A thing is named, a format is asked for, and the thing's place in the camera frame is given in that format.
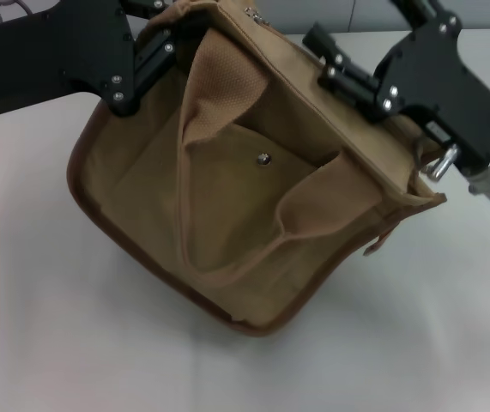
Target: black metal bracket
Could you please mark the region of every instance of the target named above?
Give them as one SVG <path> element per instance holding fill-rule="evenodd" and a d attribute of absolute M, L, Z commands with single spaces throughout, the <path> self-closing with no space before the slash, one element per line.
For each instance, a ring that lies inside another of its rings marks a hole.
<path fill-rule="evenodd" d="M 173 64 L 174 41 L 170 31 L 158 33 L 138 62 L 126 16 L 165 8 L 161 0 L 61 0 L 0 24 L 0 114 L 77 92 L 133 114 L 147 84 Z"/>
<path fill-rule="evenodd" d="M 354 65 L 319 25 L 304 45 L 326 65 L 319 84 L 349 101 L 372 122 L 405 114 L 445 148 L 457 145 L 457 167 L 490 164 L 490 89 L 463 64 L 463 26 L 437 0 L 392 0 L 413 32 L 395 45 L 374 75 Z"/>

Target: white table surface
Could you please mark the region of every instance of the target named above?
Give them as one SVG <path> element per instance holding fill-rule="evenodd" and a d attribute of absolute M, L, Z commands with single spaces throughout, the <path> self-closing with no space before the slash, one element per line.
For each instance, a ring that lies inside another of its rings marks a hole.
<path fill-rule="evenodd" d="M 403 33 L 338 36 L 373 69 Z M 463 33 L 490 85 L 490 31 Z M 449 202 L 354 255 L 283 331 L 217 324 L 112 243 L 65 168 L 97 99 L 0 116 L 0 411 L 490 411 L 490 203 Z"/>

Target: metal rivet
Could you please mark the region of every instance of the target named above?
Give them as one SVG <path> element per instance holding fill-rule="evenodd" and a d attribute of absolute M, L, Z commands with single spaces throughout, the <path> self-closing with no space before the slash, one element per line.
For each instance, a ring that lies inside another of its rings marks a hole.
<path fill-rule="evenodd" d="M 389 100 L 389 99 L 384 100 L 383 107 L 384 107 L 385 111 L 389 112 L 391 110 L 391 108 L 393 107 L 393 105 L 391 104 L 391 100 Z"/>
<path fill-rule="evenodd" d="M 271 156 L 267 153 L 262 153 L 258 156 L 257 162 L 260 166 L 267 166 L 269 163 L 271 163 Z"/>

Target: brown leather trim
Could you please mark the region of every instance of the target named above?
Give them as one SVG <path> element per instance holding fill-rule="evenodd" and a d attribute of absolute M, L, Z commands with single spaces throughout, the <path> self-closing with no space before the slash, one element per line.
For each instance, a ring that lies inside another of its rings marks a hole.
<path fill-rule="evenodd" d="M 123 231 L 113 225 L 113 223 L 111 223 L 100 213 L 100 210 L 95 204 L 94 200 L 82 187 L 81 173 L 88 155 L 88 151 L 94 145 L 96 138 L 106 125 L 110 115 L 111 114 L 107 106 L 103 102 L 99 103 L 94 110 L 94 114 L 88 122 L 85 130 L 82 132 L 81 138 L 77 141 L 76 146 L 73 149 L 67 171 L 67 180 L 71 195 L 82 211 L 90 218 L 90 220 L 94 222 L 97 227 L 99 227 L 107 236 L 114 240 L 115 243 L 127 251 L 146 269 L 159 277 L 168 286 L 176 289 L 184 297 L 200 306 L 206 312 L 210 313 L 223 324 L 232 329 L 239 330 L 249 336 L 266 336 L 275 332 L 276 330 L 279 330 L 299 312 L 299 310 L 313 296 L 313 294 L 315 294 L 315 292 L 336 269 L 336 267 L 340 265 L 349 255 L 364 245 L 370 243 L 378 236 L 388 232 L 400 221 L 425 210 L 434 208 L 446 201 L 445 195 L 438 194 L 432 202 L 423 206 L 411 206 L 400 209 L 398 212 L 387 216 L 384 224 L 381 224 L 378 227 L 370 228 L 364 233 L 360 233 L 355 236 L 343 250 L 336 253 L 332 259 L 330 259 L 317 271 L 308 286 L 302 290 L 294 302 L 269 324 L 258 327 L 247 322 L 235 322 L 232 321 L 232 317 L 229 313 L 225 312 L 215 303 L 199 294 L 195 289 L 180 281 L 176 276 L 173 276 L 169 272 L 162 269 L 149 255 L 147 255 L 136 243 L 134 243 L 132 239 L 128 238 Z"/>

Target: canvas bag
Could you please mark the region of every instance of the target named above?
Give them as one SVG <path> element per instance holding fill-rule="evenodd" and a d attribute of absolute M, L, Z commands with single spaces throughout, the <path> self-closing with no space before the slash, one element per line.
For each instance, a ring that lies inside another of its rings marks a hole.
<path fill-rule="evenodd" d="M 234 329 L 264 335 L 350 253 L 378 238 L 366 254 L 376 251 L 445 197 L 418 178 L 414 124 L 366 122 L 250 6 L 178 0 L 155 17 L 138 45 L 198 10 L 212 27 L 175 45 L 178 63 L 137 115 L 99 104 L 68 181 L 88 216 L 155 275 Z"/>

